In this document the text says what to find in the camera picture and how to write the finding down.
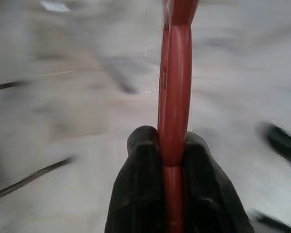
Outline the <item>red plastic hanger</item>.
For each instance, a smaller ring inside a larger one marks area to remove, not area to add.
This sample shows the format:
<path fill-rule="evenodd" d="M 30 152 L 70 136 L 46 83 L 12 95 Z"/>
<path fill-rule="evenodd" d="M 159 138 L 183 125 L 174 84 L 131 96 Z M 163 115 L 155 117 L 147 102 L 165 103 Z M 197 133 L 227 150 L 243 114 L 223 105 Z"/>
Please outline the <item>red plastic hanger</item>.
<path fill-rule="evenodd" d="M 199 0 L 162 0 L 158 133 L 166 233 L 184 233 L 182 159 L 192 81 L 192 22 Z"/>

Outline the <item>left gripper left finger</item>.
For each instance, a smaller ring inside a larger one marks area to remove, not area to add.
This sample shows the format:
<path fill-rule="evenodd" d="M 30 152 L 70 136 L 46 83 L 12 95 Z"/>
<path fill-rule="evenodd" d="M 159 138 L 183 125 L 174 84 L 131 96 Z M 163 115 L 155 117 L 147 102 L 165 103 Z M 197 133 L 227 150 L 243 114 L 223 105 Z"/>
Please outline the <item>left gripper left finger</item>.
<path fill-rule="evenodd" d="M 127 139 L 127 151 L 113 184 L 104 233 L 165 233 L 157 130 L 135 129 Z"/>

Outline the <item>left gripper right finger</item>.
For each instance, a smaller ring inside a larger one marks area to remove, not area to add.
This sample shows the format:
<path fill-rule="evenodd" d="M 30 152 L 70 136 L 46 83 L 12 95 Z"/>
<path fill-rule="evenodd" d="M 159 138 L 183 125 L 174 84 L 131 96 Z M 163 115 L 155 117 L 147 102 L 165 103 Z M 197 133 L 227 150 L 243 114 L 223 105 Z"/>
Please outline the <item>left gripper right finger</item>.
<path fill-rule="evenodd" d="M 188 188 L 187 233 L 254 233 L 241 200 L 206 141 L 188 132 L 183 157 Z"/>

